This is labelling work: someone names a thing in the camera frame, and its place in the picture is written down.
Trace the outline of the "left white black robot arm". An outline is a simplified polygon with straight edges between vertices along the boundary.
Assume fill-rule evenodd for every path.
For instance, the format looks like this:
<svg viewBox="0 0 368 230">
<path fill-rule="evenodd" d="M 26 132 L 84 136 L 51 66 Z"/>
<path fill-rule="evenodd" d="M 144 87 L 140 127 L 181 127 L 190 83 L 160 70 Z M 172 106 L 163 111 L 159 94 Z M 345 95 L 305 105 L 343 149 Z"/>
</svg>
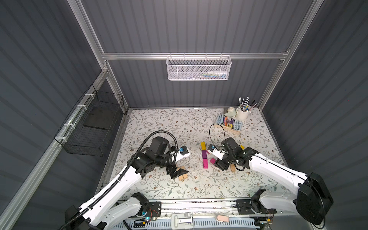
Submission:
<svg viewBox="0 0 368 230">
<path fill-rule="evenodd" d="M 166 168 L 171 179 L 187 174 L 176 163 L 190 156 L 187 146 L 179 147 L 177 141 L 170 146 L 167 139 L 159 137 L 160 131 L 149 134 L 127 161 L 123 170 L 94 197 L 65 212 L 66 222 L 61 230 L 109 230 L 127 218 L 146 215 L 149 200 L 141 193 L 134 193 L 127 201 L 118 200 L 155 167 Z"/>
</svg>

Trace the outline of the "pink eraser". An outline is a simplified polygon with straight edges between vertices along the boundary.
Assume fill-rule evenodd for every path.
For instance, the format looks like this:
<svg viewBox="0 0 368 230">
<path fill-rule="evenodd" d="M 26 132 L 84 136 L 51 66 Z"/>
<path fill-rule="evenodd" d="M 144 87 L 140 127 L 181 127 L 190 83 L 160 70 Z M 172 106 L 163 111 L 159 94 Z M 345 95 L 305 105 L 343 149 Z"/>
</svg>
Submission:
<svg viewBox="0 0 368 230">
<path fill-rule="evenodd" d="M 216 216 L 216 221 L 221 222 L 221 223 L 229 223 L 230 218 L 228 216 L 225 216 L 225 215 L 217 215 Z"/>
</svg>

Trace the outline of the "purple block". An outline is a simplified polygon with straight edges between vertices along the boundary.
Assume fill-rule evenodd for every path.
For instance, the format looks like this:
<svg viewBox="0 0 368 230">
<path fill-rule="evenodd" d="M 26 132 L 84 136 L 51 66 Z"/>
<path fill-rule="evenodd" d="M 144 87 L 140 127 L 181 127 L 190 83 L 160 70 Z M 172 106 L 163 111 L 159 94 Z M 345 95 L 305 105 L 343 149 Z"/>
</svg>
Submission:
<svg viewBox="0 0 368 230">
<path fill-rule="evenodd" d="M 202 159 L 207 159 L 207 151 L 206 150 L 202 150 Z"/>
</svg>

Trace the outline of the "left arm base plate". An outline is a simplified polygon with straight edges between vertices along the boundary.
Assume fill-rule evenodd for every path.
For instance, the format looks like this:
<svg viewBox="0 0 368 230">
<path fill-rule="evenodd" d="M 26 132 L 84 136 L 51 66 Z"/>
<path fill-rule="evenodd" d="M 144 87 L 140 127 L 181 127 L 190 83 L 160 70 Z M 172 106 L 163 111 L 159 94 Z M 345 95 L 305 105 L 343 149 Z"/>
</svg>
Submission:
<svg viewBox="0 0 368 230">
<path fill-rule="evenodd" d="M 143 205 L 139 212 L 129 218 L 158 218 L 161 216 L 162 202 L 149 201 Z"/>
</svg>

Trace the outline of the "white pen cup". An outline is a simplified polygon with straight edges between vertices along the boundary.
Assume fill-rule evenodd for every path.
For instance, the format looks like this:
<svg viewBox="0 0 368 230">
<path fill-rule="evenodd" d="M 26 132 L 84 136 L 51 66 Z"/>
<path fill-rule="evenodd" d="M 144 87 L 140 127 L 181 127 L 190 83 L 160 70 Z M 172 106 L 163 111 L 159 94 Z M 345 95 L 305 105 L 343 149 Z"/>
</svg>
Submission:
<svg viewBox="0 0 368 230">
<path fill-rule="evenodd" d="M 250 115 L 250 111 L 249 110 L 242 111 L 240 107 L 238 107 L 236 109 L 236 116 L 235 116 L 235 118 L 238 121 L 245 122 L 247 120 L 247 118 L 248 118 L 249 115 Z"/>
</svg>

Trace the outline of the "white tape roll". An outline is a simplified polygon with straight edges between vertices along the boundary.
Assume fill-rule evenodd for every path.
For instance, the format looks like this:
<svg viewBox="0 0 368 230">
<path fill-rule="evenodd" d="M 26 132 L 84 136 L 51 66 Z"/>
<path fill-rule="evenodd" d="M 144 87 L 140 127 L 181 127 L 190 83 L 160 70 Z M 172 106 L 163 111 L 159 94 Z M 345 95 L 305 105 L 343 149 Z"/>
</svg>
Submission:
<svg viewBox="0 0 368 230">
<path fill-rule="evenodd" d="M 224 115 L 225 115 L 226 117 L 235 117 L 235 116 L 236 116 L 236 114 L 237 114 L 236 109 L 235 109 L 234 107 L 229 107 L 229 108 L 227 109 L 227 113 L 225 113 Z"/>
</svg>

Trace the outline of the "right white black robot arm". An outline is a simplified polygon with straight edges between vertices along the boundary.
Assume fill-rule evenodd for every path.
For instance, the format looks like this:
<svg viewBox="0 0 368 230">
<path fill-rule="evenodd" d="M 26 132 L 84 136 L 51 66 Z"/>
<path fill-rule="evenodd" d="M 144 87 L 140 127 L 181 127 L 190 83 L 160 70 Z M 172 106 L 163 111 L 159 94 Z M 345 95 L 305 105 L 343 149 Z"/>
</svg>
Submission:
<svg viewBox="0 0 368 230">
<path fill-rule="evenodd" d="M 246 208 L 255 214 L 273 209 L 298 213 L 313 225 L 322 228 L 326 215 L 333 205 L 333 198 L 322 177 L 316 173 L 305 174 L 282 166 L 252 148 L 242 148 L 233 138 L 221 142 L 221 146 L 210 145 L 208 152 L 217 159 L 215 166 L 222 171 L 235 165 L 236 170 L 259 172 L 288 189 L 289 193 L 267 192 L 259 189 Z"/>
</svg>

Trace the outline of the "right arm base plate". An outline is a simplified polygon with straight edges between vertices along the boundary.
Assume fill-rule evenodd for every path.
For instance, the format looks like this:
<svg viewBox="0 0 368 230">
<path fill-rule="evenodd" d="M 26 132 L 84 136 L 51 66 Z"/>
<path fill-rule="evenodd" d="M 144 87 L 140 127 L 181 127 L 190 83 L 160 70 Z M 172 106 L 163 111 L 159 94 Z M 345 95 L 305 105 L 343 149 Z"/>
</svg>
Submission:
<svg viewBox="0 0 368 230">
<path fill-rule="evenodd" d="M 251 214 L 276 214 L 276 209 L 266 209 L 259 201 L 251 199 L 237 199 L 235 204 L 232 206 L 237 209 L 240 215 L 251 215 Z"/>
</svg>

